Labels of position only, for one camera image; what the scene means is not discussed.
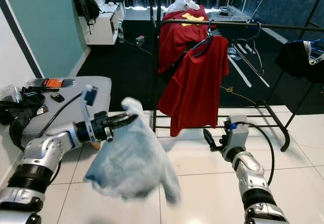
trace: yellow string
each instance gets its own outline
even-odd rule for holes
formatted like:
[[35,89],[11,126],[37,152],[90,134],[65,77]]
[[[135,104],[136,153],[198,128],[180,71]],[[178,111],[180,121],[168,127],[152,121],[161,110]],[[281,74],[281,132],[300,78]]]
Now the yellow string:
[[241,98],[244,98],[244,99],[246,99],[246,100],[249,100],[249,101],[250,101],[251,103],[253,103],[254,105],[256,104],[256,103],[255,103],[254,101],[252,101],[251,99],[248,99],[248,98],[244,97],[244,96],[241,95],[241,94],[236,94],[236,93],[234,93],[234,92],[233,92],[233,91],[234,91],[234,88],[233,88],[232,86],[230,86],[229,88],[225,88],[225,87],[221,86],[221,88],[224,89],[227,93],[237,95],[237,96],[239,96],[239,97],[241,97]]

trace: water bottle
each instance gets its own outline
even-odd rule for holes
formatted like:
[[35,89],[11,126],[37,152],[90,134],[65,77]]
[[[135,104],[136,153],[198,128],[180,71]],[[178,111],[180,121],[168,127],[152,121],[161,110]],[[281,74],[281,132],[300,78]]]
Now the water bottle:
[[121,24],[118,25],[118,41],[119,41],[119,43],[125,42],[124,41],[124,31],[123,31]]

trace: dark blue wall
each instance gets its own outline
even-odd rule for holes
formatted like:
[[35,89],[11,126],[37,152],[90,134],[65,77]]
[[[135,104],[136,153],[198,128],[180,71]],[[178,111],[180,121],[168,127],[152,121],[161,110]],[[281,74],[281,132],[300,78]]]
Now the dark blue wall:
[[[304,26],[316,0],[264,0],[255,18],[263,23]],[[244,13],[251,15],[257,0],[247,0]],[[324,27],[324,0],[318,6],[312,21]],[[297,39],[300,31],[276,30],[287,39]],[[324,37],[323,33],[307,32],[304,38]]]

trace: phone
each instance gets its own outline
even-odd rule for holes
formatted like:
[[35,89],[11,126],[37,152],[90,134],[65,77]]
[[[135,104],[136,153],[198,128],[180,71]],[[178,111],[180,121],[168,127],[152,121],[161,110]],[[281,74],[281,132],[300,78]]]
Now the phone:
[[50,96],[51,96],[51,98],[52,98],[54,101],[56,101],[56,102],[58,102],[58,103],[61,103],[61,102],[64,101],[63,96],[60,95],[59,93],[51,93]]

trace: black cable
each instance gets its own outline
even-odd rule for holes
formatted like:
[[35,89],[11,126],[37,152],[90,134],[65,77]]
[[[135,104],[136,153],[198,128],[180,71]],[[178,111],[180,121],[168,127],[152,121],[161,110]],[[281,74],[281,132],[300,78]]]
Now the black cable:
[[[78,97],[80,97],[82,95],[82,93],[76,95],[74,98],[70,99],[66,104],[64,104],[54,115],[53,117],[50,119],[50,121],[44,126],[44,128],[39,132],[39,134],[37,135],[36,138],[40,138],[44,132],[48,129],[48,127],[50,127],[50,125],[53,123],[53,121],[56,119],[56,117],[62,112],[63,109],[66,108],[66,106],[68,106],[70,103],[72,103],[74,100],[76,100]],[[61,163],[62,160],[59,161],[59,164],[57,166],[57,170],[53,176],[53,178],[50,181],[50,184],[55,180],[55,178],[57,177],[57,175],[59,174],[60,168],[61,168]]]
[[272,178],[273,178],[273,173],[274,173],[274,150],[273,150],[273,147],[272,147],[272,144],[271,144],[271,141],[270,141],[269,137],[266,135],[266,133],[259,126],[255,125],[255,124],[252,124],[252,123],[249,123],[249,122],[236,122],[235,124],[247,124],[247,125],[250,125],[250,126],[258,129],[259,132],[261,132],[262,135],[267,140],[267,142],[269,144],[269,147],[270,147],[270,151],[271,151],[271,172],[270,172],[270,177],[269,177],[269,180],[268,180],[268,185],[270,185],[271,181],[272,181]]

